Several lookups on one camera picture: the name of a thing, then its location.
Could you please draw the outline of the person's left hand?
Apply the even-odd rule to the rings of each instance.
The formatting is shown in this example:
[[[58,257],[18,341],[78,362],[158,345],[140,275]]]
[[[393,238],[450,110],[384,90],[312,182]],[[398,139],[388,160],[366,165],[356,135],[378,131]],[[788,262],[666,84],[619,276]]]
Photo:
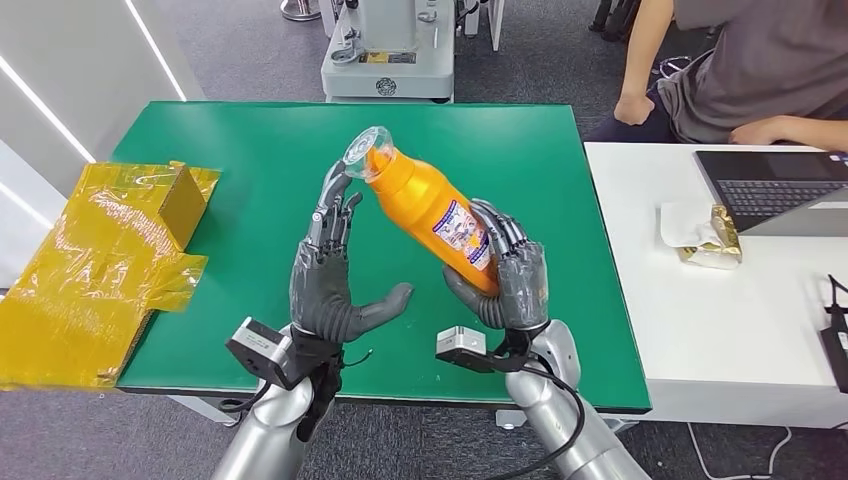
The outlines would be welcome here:
[[[728,142],[739,145],[771,145],[783,140],[785,116],[747,123],[732,130]]]

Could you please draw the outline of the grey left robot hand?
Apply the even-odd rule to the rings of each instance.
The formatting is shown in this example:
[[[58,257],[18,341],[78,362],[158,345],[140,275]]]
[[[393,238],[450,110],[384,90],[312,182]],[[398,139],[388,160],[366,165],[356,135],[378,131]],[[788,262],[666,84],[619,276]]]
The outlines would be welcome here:
[[[401,282],[378,301],[357,306],[348,283],[348,243],[362,194],[346,195],[351,178],[343,161],[326,172],[289,285],[290,319],[299,330],[333,343],[352,342],[406,310],[414,286]]]

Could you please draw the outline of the person's right hand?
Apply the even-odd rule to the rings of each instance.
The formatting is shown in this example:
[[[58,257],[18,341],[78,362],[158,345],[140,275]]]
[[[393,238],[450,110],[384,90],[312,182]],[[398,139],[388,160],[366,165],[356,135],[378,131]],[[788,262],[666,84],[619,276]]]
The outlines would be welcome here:
[[[646,93],[622,93],[614,108],[614,117],[629,126],[642,125],[654,109],[655,102]]]

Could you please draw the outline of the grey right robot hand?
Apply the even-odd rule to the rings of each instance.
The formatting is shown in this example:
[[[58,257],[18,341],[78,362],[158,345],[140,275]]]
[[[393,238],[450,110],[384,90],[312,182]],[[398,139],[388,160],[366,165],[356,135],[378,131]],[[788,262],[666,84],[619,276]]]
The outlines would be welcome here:
[[[493,245],[498,293],[483,293],[445,265],[442,273],[448,289],[489,328],[530,330],[546,324],[549,289],[543,245],[490,202],[474,198],[470,207]]]

